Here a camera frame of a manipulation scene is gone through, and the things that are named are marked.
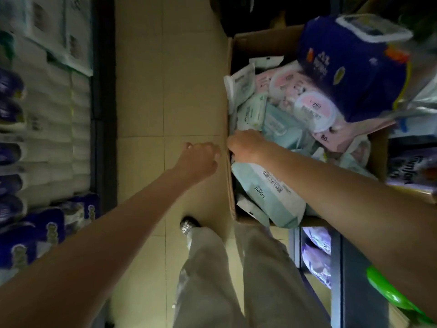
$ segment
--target cardboard box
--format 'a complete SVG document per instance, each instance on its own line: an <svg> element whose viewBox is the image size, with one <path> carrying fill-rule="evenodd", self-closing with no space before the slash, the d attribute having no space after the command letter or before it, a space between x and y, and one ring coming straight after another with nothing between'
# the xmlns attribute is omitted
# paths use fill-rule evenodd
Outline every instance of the cardboard box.
<svg viewBox="0 0 437 328"><path fill-rule="evenodd" d="M229 38L228 44L228 74L233 74L246 66L249 58L261 56L286 55L296 59L298 40L303 30L303 25L290 26L281 29L270 29L258 32L237 34ZM225 116L225 138L229 133L228 106L223 110ZM368 170L381 181L387 174L387 150L389 132L380 130L369 136L372 142L372 152L369 158ZM226 177L228 199L232 218L241 223L257 223L257 221L235 205L233 184L235 178L231 172L230 153L227 151ZM316 216L304 216L301 226L329 226L329 224Z"/></svg>

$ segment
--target hand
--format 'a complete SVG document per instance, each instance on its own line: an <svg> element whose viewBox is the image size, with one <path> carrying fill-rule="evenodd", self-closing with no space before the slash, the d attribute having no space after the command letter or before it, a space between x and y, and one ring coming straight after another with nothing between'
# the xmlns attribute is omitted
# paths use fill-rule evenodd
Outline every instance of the hand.
<svg viewBox="0 0 437 328"><path fill-rule="evenodd" d="M236 162L257 163L259 150L266 142L259 131L237 130L228 137L228 148L234 153Z"/></svg>
<svg viewBox="0 0 437 328"><path fill-rule="evenodd" d="M213 143L185 143L174 169L188 177L192 184L199 183L217 171L220 147Z"/></svg>

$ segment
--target person's left hand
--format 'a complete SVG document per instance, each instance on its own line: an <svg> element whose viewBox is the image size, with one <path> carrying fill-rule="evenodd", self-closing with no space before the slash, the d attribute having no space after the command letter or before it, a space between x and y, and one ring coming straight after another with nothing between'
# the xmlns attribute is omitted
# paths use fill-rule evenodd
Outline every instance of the person's left hand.
<svg viewBox="0 0 437 328"><path fill-rule="evenodd" d="M185 143L174 169L183 173L193 184L203 181L217 171L220 147L213 143Z"/></svg>

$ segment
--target forearm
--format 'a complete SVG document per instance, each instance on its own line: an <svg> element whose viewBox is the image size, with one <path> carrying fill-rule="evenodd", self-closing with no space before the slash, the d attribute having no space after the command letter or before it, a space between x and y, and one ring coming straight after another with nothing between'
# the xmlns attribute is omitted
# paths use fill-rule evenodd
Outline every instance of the forearm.
<svg viewBox="0 0 437 328"><path fill-rule="evenodd" d="M191 181L174 169L0 288L0 326L84 327Z"/></svg>
<svg viewBox="0 0 437 328"><path fill-rule="evenodd" d="M419 308L435 313L430 308L437 273L435 207L273 143L264 143L257 156L258 164L353 242L396 288Z"/></svg>

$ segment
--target shoe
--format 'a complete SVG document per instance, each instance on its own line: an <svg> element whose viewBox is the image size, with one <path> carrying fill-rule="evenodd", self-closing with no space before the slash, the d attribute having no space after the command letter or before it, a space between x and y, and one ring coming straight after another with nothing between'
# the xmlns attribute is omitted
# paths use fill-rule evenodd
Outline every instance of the shoe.
<svg viewBox="0 0 437 328"><path fill-rule="evenodd" d="M191 229L200 227L199 221L192 216L184 216L179 224L179 228L185 236L188 235Z"/></svg>

